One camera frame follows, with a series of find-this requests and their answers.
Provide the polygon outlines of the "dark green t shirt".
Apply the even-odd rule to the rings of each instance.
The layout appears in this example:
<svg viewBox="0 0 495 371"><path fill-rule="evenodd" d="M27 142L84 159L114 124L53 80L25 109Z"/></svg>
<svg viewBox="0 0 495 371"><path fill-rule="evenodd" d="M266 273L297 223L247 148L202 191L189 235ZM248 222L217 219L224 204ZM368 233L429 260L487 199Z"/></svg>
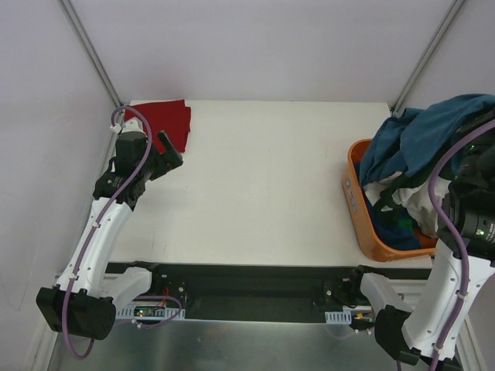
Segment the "dark green t shirt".
<svg viewBox="0 0 495 371"><path fill-rule="evenodd" d="M407 205L410 198L415 194L415 187L419 183L405 174L397 178L380 182L385 189L380 191L379 199L374 204L380 221L389 229L401 228L408 233L413 233L418 229L418 222L409 213Z"/></svg>

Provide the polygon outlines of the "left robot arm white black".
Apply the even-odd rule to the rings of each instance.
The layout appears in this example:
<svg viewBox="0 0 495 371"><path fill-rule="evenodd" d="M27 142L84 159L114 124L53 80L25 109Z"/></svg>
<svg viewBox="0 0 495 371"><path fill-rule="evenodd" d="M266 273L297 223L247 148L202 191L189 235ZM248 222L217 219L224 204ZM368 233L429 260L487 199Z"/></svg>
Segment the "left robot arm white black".
<svg viewBox="0 0 495 371"><path fill-rule="evenodd" d="M154 181L183 165L183 157L160 131L159 151L136 117L115 124L115 154L96 181L90 215L63 273L51 288L40 288L36 304L51 330L87 339L105 339L117 313L138 296L154 301L163 282L149 266L136 264L114 281L104 283L112 251L123 227Z"/></svg>

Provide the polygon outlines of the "white t shirt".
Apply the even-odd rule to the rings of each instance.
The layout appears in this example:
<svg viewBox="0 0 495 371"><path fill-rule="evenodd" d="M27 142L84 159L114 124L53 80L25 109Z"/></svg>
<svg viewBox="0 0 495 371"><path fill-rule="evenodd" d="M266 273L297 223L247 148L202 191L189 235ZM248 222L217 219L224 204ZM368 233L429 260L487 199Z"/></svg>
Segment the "white t shirt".
<svg viewBox="0 0 495 371"><path fill-rule="evenodd" d="M398 176L404 174L403 172L395 172L387 178L370 181L364 177L359 177L360 185L363 188L364 195L367 201L374 206L374 204L379 199L380 191L385 189L385 185L380 185L380 182L391 181ZM418 222L418 229L421 233L427 237L436 237L439 229L438 225L438 213L429 198L428 185L431 179L429 173L420 174L416 173L412 177L419 183L419 186L415 187L415 194L410 198L409 204L407 205L409 213Z"/></svg>

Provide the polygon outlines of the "teal blue t shirt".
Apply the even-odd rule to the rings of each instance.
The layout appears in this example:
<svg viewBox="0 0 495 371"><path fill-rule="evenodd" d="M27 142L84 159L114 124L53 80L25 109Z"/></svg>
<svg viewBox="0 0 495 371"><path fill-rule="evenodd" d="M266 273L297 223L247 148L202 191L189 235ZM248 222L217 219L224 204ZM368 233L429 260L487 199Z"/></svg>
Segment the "teal blue t shirt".
<svg viewBox="0 0 495 371"><path fill-rule="evenodd" d="M422 170L456 132L494 109L492 94L463 94L426 109L404 109L383 122L360 160L359 183L367 186L400 172Z"/></svg>

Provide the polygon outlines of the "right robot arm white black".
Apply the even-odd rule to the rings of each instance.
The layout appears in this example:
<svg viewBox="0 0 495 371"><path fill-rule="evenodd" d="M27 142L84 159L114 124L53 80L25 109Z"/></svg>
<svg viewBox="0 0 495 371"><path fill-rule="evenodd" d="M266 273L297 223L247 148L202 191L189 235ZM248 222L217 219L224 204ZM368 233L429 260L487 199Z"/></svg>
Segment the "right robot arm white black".
<svg viewBox="0 0 495 371"><path fill-rule="evenodd" d="M438 214L439 239L426 286L408 306L389 279L359 266L350 300L369 302L374 337L396 362L430 370L459 369L456 339L476 296L494 274L494 122L472 130L437 162L428 196Z"/></svg>

